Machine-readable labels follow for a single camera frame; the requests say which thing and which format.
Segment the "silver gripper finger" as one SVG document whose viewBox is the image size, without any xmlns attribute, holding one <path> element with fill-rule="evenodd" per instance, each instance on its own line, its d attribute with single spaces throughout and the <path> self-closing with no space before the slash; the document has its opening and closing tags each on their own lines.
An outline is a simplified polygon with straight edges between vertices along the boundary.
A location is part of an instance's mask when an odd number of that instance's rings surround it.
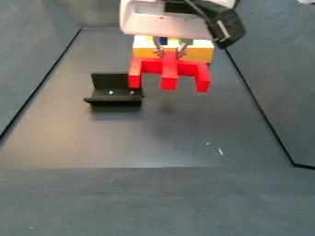
<svg viewBox="0 0 315 236">
<path fill-rule="evenodd" d="M 176 57 L 177 59 L 180 59 L 184 55 L 185 55 L 185 49 L 188 47 L 188 44 L 181 44 L 179 47 L 177 47 L 177 50 L 176 50 Z"/>
<path fill-rule="evenodd" d="M 155 53 L 160 58 L 164 57 L 164 45 L 161 44 L 161 37 L 153 36 L 152 37 L 153 45 L 155 45 Z"/>
</svg>

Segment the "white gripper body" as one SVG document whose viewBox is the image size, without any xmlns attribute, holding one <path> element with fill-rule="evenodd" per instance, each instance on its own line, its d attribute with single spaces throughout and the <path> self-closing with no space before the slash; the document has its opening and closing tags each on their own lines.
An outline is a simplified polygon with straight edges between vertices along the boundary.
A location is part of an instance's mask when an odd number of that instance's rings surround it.
<svg viewBox="0 0 315 236">
<path fill-rule="evenodd" d="M 119 27 L 131 35 L 212 40 L 201 17 L 165 12 L 164 0 L 120 0 Z"/>
</svg>

